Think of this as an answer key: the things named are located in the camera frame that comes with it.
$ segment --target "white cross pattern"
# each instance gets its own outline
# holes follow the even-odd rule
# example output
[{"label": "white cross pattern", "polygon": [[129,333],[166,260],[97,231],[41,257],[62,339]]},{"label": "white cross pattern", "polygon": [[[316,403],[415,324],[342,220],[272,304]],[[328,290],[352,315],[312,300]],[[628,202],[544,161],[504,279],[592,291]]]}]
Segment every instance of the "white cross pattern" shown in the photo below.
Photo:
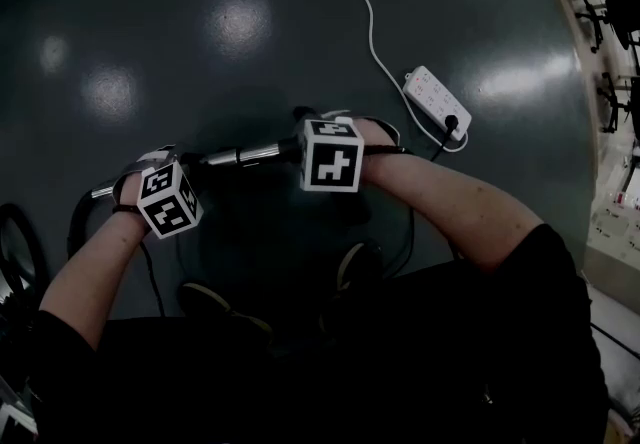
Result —
[{"label": "white cross pattern", "polygon": [[[173,202],[169,202],[169,203],[164,204],[162,206],[162,212],[158,213],[156,215],[156,220],[158,221],[158,223],[160,225],[164,225],[164,219],[167,218],[167,213],[166,212],[169,211],[170,209],[173,209],[173,208],[175,208],[175,206],[173,205]],[[181,216],[171,220],[171,224],[172,225],[178,225],[178,224],[181,224],[182,222],[184,222],[184,219]]]},{"label": "white cross pattern", "polygon": [[336,133],[349,132],[349,130],[346,127],[341,126],[339,124],[331,124],[331,123],[325,124],[323,127],[319,128],[318,131],[320,131],[320,133],[322,133],[323,135],[335,135]]},{"label": "white cross pattern", "polygon": [[169,184],[169,180],[167,179],[168,177],[169,174],[167,172],[161,175],[153,174],[152,176],[147,177],[147,190],[155,192],[158,189],[156,181],[160,182],[160,188],[164,188]]},{"label": "white cross pattern", "polygon": [[333,156],[333,165],[320,165],[318,167],[318,179],[325,180],[328,174],[331,174],[331,179],[334,181],[340,181],[342,177],[342,169],[348,167],[351,160],[344,157],[343,151],[336,151]]}]

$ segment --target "power strip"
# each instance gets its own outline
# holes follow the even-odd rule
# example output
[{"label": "power strip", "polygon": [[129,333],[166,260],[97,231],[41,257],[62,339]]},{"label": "power strip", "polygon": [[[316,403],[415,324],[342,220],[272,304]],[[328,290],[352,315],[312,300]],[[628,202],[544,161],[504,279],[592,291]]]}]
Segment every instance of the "power strip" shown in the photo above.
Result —
[{"label": "power strip", "polygon": [[464,138],[469,125],[471,114],[463,108],[460,102],[438,81],[429,70],[420,66],[411,74],[407,74],[403,92],[411,101],[420,107],[442,129],[447,131],[445,119],[455,115],[458,127],[451,136],[458,142]]}]

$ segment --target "skin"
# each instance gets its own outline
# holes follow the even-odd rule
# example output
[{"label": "skin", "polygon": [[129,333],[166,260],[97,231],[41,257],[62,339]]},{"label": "skin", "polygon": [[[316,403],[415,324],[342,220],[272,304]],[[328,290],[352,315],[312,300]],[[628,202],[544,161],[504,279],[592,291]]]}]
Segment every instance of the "skin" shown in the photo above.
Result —
[{"label": "skin", "polygon": [[[374,122],[356,121],[367,145],[393,145]],[[367,157],[362,179],[412,206],[481,270],[493,272],[542,223],[502,190],[422,158]],[[140,175],[130,176],[121,203],[135,205]],[[144,220],[112,215],[51,282],[40,305],[95,350],[122,276],[145,235]]]}]

